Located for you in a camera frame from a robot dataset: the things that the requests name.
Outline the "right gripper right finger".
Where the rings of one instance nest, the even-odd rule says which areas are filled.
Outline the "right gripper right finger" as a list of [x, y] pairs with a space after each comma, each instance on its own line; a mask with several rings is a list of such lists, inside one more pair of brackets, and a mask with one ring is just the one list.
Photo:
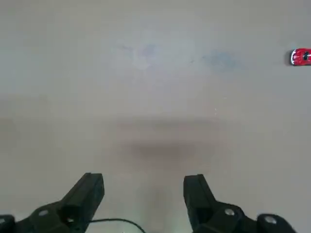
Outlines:
[[194, 233], [294, 233], [284, 218], [260, 214], [253, 220], [236, 205], [217, 201], [202, 174], [185, 176], [183, 195]]

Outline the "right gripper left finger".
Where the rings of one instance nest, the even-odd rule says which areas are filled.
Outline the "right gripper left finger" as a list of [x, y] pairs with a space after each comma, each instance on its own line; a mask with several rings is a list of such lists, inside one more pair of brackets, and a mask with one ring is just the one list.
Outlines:
[[59, 201], [35, 209], [16, 221], [13, 215], [0, 216], [2, 233], [84, 233], [104, 197], [101, 173], [85, 173]]

